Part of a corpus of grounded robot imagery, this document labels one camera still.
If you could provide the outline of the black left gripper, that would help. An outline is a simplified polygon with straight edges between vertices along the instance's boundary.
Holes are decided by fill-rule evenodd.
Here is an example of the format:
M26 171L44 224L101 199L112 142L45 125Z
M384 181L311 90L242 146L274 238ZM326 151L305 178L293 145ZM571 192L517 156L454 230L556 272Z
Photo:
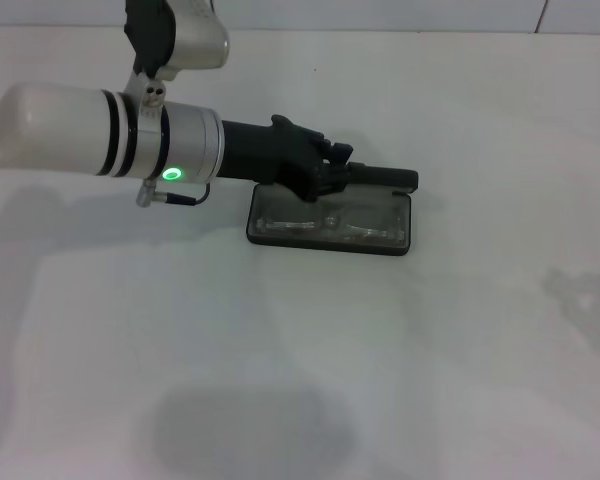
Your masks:
M269 126L224 121L223 129L224 178L278 184L303 201L341 193L349 183L350 144L332 142L280 115Z

